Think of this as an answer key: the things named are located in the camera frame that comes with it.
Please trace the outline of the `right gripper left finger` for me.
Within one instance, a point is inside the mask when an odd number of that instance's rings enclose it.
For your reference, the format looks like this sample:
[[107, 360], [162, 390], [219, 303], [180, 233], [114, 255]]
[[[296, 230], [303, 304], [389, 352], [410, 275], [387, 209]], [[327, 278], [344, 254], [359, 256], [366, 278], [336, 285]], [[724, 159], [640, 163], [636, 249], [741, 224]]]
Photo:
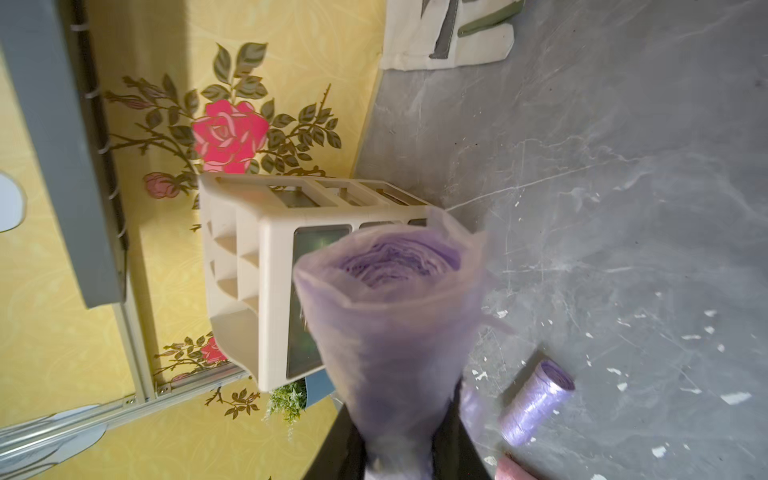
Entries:
[[363, 480], [366, 447], [347, 407], [342, 407], [303, 480]]

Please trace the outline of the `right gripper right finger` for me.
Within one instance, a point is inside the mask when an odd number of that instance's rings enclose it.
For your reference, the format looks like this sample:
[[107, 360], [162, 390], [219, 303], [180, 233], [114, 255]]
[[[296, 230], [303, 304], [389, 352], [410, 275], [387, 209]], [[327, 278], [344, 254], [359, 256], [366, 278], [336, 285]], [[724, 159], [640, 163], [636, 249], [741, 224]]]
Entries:
[[433, 436], [434, 480], [490, 480], [460, 418], [462, 384], [457, 383], [445, 417]]

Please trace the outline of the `purple trash bag roll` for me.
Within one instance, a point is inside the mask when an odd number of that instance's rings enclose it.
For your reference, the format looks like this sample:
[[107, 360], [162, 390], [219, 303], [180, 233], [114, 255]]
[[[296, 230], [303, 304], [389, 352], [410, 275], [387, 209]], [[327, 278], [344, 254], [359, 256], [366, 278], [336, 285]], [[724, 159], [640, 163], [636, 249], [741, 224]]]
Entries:
[[433, 436], [483, 323], [488, 239], [430, 209], [423, 226], [364, 228], [302, 256], [293, 280], [364, 479], [433, 479]]
[[510, 446], [520, 446], [575, 392], [575, 384], [557, 363], [543, 360], [503, 411], [499, 427]]

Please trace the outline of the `beige drawer organizer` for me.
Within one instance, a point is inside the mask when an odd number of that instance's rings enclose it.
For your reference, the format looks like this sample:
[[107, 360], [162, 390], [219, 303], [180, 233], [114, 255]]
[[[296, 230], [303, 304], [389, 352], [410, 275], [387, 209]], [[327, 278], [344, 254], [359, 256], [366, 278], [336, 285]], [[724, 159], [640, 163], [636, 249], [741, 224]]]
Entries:
[[224, 173], [200, 176], [199, 204], [214, 338], [263, 392], [323, 368], [296, 261], [361, 228], [423, 225], [428, 206], [383, 181]]

